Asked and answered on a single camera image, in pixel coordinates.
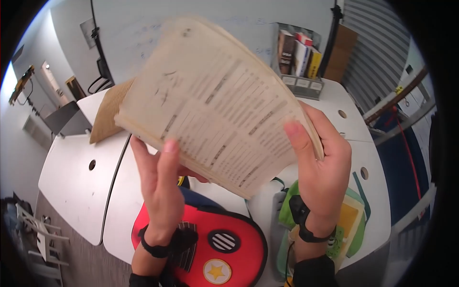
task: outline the yellow star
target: yellow star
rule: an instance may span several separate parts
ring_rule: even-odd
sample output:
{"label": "yellow star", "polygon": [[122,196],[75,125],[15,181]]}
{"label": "yellow star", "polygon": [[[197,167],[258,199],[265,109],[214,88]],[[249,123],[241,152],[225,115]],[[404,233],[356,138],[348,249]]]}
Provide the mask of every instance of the yellow star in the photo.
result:
{"label": "yellow star", "polygon": [[225,274],[223,274],[222,272],[222,266],[219,266],[219,267],[216,267],[214,266],[213,264],[211,264],[210,266],[210,271],[208,272],[208,274],[210,275],[213,275],[213,279],[216,280],[219,276],[225,276]]}

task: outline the carpet floor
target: carpet floor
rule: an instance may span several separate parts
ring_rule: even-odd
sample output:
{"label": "carpet floor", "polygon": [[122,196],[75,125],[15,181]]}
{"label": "carpet floor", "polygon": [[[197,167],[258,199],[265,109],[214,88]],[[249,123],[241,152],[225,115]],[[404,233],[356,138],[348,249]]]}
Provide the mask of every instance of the carpet floor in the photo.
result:
{"label": "carpet floor", "polygon": [[35,217],[41,219],[42,215],[51,217],[51,224],[61,227],[62,236],[70,238],[70,243],[55,242],[62,251],[61,260],[70,264],[61,266],[65,287],[129,286],[131,265],[109,254],[103,244],[94,246],[82,238],[40,192]]}

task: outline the desk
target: desk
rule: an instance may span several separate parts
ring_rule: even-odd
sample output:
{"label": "desk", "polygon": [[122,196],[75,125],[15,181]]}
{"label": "desk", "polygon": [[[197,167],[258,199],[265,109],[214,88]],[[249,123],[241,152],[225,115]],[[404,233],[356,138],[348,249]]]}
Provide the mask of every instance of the desk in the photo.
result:
{"label": "desk", "polygon": [[[338,131],[346,133],[345,138],[353,149],[352,171],[357,172],[372,211],[362,247],[352,258],[343,262],[341,267],[345,267],[373,252],[389,238],[391,231],[389,195],[376,147],[352,99],[339,83],[326,79],[324,82],[326,84],[320,101],[301,100],[324,111]],[[345,111],[346,119],[339,115],[338,109]],[[149,147],[149,152],[155,153],[156,150]],[[361,167],[368,170],[367,180],[363,180],[360,175]],[[285,182],[286,186],[290,186],[298,179],[297,165],[285,168],[278,177]],[[224,188],[215,184],[203,184],[194,178],[190,178],[190,186],[192,190],[207,196],[227,210],[248,216],[244,200]],[[351,174],[349,186],[358,192]],[[252,217],[262,229],[268,246],[270,246],[272,198],[281,187],[281,184],[275,181],[267,183],[249,202]],[[129,264],[134,255],[131,231],[142,203],[140,177],[134,155],[128,146],[108,204],[103,242],[109,253]],[[257,286],[279,286],[279,283],[274,282],[272,278],[269,260]]]}
{"label": "desk", "polygon": [[[373,143],[364,119],[343,86],[332,80],[323,79],[323,81],[324,87],[320,94],[320,101],[298,99],[323,111],[346,140]],[[346,118],[339,114],[339,110],[344,112],[343,115]]]}
{"label": "desk", "polygon": [[[77,102],[91,124],[105,92]],[[38,187],[44,197],[93,245],[102,241],[110,185],[128,135],[123,131],[93,145],[88,135],[56,137],[41,171]],[[92,160],[95,167],[90,170]]]}

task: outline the finger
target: finger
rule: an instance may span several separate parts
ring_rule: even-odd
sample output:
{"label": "finger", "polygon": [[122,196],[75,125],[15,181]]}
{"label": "finger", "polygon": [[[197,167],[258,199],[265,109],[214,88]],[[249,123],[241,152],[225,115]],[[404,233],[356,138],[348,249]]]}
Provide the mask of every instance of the finger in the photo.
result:
{"label": "finger", "polygon": [[300,103],[301,107],[306,112],[308,117],[311,119],[311,122],[313,123],[321,139],[329,140],[334,139],[336,137],[341,137],[341,135],[335,129],[333,124],[321,110],[311,107],[310,105],[302,101],[298,102]]}
{"label": "finger", "polygon": [[177,185],[179,162],[179,143],[167,140],[158,161],[158,188],[168,190]]}
{"label": "finger", "polygon": [[158,157],[150,154],[146,148],[146,144],[137,137],[131,136],[129,142],[135,162],[137,163],[137,168],[139,169],[140,178],[142,179],[146,173],[155,173]]}
{"label": "finger", "polygon": [[188,169],[186,167],[183,167],[179,171],[179,175],[180,176],[192,176],[192,177],[195,177],[197,180],[199,180],[199,182],[202,182],[202,183],[209,182],[209,180],[207,178],[205,178],[204,176],[202,176],[199,173],[196,173],[196,172],[194,172],[191,169]]}
{"label": "finger", "polygon": [[306,112],[314,128],[319,135],[322,145],[324,146],[324,153],[326,156],[334,155],[340,152],[340,143],[342,142],[342,136],[335,129],[330,120],[325,114],[302,101],[298,101]]}
{"label": "finger", "polygon": [[297,155],[298,165],[315,166],[313,143],[303,125],[298,121],[287,122],[284,124],[284,131]]}

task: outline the red backpack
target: red backpack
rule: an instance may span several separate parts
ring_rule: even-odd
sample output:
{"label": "red backpack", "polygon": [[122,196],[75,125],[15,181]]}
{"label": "red backpack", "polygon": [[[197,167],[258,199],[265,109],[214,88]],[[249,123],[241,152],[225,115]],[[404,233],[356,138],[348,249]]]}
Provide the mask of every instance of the red backpack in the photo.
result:
{"label": "red backpack", "polygon": [[[134,249],[140,243],[139,230],[148,222],[143,205],[132,229]],[[181,283],[191,287],[244,287],[257,283],[266,264],[268,246],[263,232],[252,219],[215,207],[185,205],[179,225],[183,227],[194,229],[198,241],[185,252],[168,258],[168,267]]]}

